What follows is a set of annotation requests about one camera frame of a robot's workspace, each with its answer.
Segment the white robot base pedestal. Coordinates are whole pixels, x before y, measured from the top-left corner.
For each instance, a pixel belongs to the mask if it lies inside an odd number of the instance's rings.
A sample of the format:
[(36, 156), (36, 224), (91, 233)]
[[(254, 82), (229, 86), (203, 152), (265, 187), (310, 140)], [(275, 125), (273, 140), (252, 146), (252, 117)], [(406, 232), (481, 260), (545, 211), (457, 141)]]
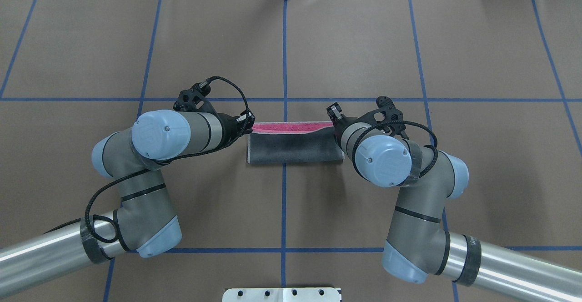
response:
[(223, 302), (342, 302), (335, 287), (261, 287), (227, 289)]

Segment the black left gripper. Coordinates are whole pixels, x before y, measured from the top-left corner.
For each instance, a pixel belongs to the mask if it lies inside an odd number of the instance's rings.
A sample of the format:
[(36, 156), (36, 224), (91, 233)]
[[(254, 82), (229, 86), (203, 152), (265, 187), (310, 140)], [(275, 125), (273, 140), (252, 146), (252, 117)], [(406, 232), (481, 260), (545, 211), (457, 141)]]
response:
[(251, 134), (256, 117), (252, 111), (243, 111), (239, 116), (219, 113), (218, 119), (222, 126), (222, 138), (218, 147), (224, 148), (238, 137)]

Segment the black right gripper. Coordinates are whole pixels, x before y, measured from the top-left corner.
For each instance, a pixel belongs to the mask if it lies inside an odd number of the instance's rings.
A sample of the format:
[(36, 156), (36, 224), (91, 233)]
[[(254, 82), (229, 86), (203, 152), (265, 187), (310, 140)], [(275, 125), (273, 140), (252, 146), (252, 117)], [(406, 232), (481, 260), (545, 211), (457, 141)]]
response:
[(359, 122), (357, 117), (345, 117), (342, 113), (341, 106), (338, 103), (333, 103), (326, 108), (329, 119), (331, 120), (334, 128), (333, 136), (336, 141), (341, 140), (343, 132), (348, 126)]

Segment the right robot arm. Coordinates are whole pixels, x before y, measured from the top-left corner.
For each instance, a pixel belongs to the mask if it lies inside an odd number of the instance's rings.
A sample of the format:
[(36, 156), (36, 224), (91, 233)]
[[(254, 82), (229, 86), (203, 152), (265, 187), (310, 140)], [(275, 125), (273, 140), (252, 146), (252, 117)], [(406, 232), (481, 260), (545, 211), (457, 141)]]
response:
[(580, 271), (445, 230), (445, 203), (466, 189), (467, 165), (435, 144), (410, 140), (407, 125), (433, 132), (403, 120), (387, 97), (376, 105), (361, 117), (347, 117), (338, 103), (326, 111), (357, 174), (378, 187), (399, 188), (381, 261), (387, 273), (415, 284), (444, 276), (526, 302), (581, 300)]

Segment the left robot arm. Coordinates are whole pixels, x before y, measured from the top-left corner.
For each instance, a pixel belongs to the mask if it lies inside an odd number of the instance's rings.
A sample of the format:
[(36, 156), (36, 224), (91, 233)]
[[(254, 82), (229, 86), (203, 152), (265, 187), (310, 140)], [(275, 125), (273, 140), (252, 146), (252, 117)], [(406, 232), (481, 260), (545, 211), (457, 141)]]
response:
[(83, 216), (1, 253), (1, 297), (99, 265), (135, 250), (151, 258), (182, 239), (162, 167), (226, 148), (252, 130), (254, 115), (149, 111), (101, 140), (91, 159), (112, 182), (90, 199)]

